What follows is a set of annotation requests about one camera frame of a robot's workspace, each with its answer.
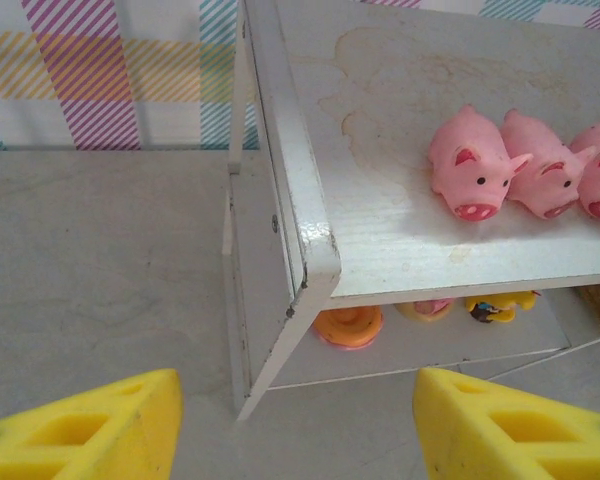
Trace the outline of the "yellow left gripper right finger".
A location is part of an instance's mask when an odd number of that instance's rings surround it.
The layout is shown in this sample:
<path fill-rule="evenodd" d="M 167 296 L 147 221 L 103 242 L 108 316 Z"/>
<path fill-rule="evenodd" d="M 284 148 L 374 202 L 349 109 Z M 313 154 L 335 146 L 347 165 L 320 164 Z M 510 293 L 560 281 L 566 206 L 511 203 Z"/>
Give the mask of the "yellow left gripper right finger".
<path fill-rule="evenodd" d="M 600 413 L 439 368 L 412 411 L 429 480 L 600 480 Z"/>

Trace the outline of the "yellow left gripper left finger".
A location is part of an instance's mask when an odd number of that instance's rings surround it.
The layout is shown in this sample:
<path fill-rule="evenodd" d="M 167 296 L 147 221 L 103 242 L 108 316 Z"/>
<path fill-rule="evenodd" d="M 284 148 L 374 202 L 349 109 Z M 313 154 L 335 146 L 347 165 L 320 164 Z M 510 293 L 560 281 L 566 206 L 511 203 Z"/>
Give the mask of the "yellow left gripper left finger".
<path fill-rule="evenodd" d="M 183 417 L 174 369 L 0 419 L 0 480 L 169 480 Z"/>

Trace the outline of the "pink bear figurine cream seat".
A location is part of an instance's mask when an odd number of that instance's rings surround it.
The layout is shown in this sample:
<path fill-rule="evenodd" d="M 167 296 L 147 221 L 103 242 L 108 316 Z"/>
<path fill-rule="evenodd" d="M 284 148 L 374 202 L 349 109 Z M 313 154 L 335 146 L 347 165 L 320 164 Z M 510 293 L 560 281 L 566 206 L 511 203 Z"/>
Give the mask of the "pink bear figurine cream seat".
<path fill-rule="evenodd" d="M 407 319 L 430 323 L 444 318 L 451 311 L 453 304 L 453 298 L 443 298 L 396 303 L 394 307 Z"/>

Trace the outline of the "yellow-haired doll figurine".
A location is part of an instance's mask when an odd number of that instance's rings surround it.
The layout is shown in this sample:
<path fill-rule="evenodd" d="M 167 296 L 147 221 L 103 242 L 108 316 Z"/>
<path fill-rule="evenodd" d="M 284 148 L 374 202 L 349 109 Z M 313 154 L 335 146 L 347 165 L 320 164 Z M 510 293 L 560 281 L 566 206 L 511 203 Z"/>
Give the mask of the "yellow-haired doll figurine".
<path fill-rule="evenodd" d="M 518 291 L 466 297 L 464 305 L 469 314 L 481 323 L 508 323 L 517 309 L 530 310 L 540 296 L 537 291 Z"/>

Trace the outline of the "orange swirl disc toy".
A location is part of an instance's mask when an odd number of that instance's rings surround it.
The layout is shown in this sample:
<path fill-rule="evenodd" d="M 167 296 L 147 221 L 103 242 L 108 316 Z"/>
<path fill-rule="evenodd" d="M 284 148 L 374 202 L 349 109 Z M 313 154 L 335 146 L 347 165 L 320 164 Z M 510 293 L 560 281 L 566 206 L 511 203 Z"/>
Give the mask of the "orange swirl disc toy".
<path fill-rule="evenodd" d="M 383 327 L 380 306 L 362 306 L 321 311 L 312 328 L 328 344 L 345 350 L 370 345 Z"/>

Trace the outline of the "white two-tier shelf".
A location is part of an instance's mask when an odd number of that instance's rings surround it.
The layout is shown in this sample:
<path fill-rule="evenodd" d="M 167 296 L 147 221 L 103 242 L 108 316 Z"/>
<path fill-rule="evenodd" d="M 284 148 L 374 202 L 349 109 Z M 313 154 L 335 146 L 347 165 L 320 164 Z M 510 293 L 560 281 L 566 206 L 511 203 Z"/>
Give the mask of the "white two-tier shelf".
<path fill-rule="evenodd" d="M 600 221 L 506 203 L 454 218 L 430 189 L 437 129 L 462 105 L 518 108 L 570 138 L 600 120 L 600 31 L 380 7 L 238 0 L 238 139 L 255 94 L 261 149 L 230 148 L 223 255 L 240 419 L 269 391 L 480 363 L 494 377 L 600 342 L 575 294 L 600 284 Z M 508 323 L 466 297 L 537 291 Z M 425 323 L 396 303 L 453 298 Z M 380 306 L 365 348 L 323 341 L 324 310 Z"/>

